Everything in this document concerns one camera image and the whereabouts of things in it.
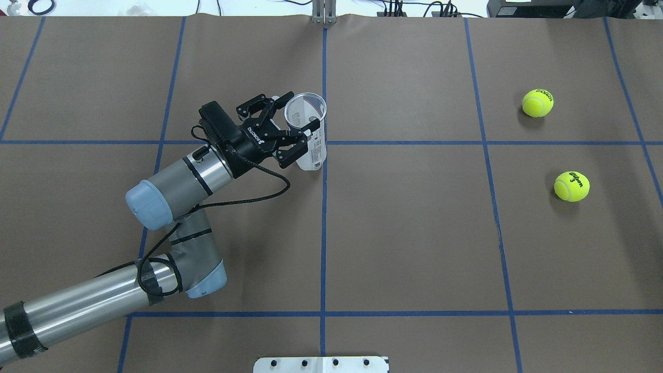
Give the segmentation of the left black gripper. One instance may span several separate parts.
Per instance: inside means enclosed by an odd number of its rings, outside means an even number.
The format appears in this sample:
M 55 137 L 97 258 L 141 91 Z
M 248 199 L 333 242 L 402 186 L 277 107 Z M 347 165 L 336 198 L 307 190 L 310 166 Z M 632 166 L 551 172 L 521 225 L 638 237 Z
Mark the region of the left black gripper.
M 235 111 L 242 122 L 249 121 L 251 127 L 261 127 L 270 123 L 277 111 L 283 109 L 294 97 L 294 92 L 277 97 L 268 97 L 259 94 L 256 97 L 237 106 Z M 260 165 L 265 159 L 272 156 L 258 146 L 255 137 L 244 128 L 234 123 L 218 102 L 209 102 L 199 109 L 201 125 L 207 140 L 218 152 L 234 179 L 238 179 L 253 168 L 242 158 Z M 275 142 L 273 157 L 280 168 L 288 168 L 297 163 L 301 169 L 318 169 L 320 162 L 313 160 L 313 154 L 318 146 L 313 141 L 313 135 L 319 132 L 321 120 L 313 118 L 302 128 L 281 130 L 275 127 L 269 132 L 269 140 Z

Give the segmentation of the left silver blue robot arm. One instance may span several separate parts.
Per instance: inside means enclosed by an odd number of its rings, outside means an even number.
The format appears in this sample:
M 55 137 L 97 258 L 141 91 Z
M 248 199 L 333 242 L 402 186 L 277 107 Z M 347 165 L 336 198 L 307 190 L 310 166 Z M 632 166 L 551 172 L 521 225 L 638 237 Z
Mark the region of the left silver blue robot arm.
M 12 98 L 2 125 L 2 300 L 31 322 L 38 350 L 26 361 L 97 312 L 132 320 L 148 305 L 134 262 L 62 298 L 60 288 L 138 253 L 140 226 L 119 206 L 119 189 L 135 179 L 130 171 L 161 162 L 171 102 L 66 90 Z

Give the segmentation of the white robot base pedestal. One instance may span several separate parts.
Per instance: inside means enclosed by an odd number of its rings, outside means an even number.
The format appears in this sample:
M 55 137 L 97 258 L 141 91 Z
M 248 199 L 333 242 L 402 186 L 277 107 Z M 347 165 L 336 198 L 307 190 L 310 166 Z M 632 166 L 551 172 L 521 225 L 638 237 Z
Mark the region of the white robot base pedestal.
M 253 372 L 389 372 L 382 356 L 300 356 L 259 358 Z

